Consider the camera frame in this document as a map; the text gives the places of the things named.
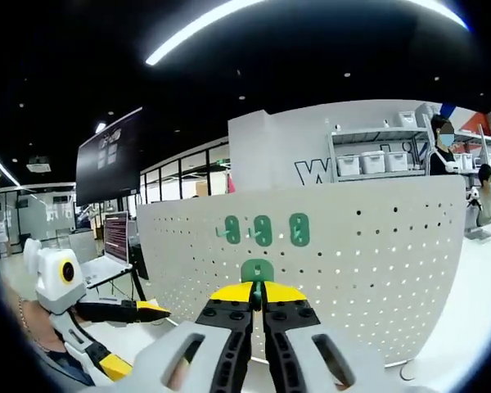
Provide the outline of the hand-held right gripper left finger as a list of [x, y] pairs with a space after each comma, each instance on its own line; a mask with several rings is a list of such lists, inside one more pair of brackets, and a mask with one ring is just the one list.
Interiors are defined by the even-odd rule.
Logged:
[[135, 359], [132, 392], [172, 392], [175, 368], [188, 368], [177, 392], [240, 392], [251, 357], [253, 286], [241, 282], [216, 291], [194, 322], [185, 321]]

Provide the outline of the person's left hand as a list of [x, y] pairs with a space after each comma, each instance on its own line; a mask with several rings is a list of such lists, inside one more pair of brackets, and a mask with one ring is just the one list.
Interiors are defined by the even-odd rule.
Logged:
[[26, 301], [23, 313], [30, 335], [43, 350], [65, 352], [65, 346], [51, 324], [49, 313], [37, 301]]

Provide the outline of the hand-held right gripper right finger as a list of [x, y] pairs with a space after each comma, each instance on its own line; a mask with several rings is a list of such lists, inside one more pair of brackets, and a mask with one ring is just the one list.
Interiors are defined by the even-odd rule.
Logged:
[[277, 392], [395, 392], [378, 355], [322, 324], [294, 287], [262, 284], [264, 351]]

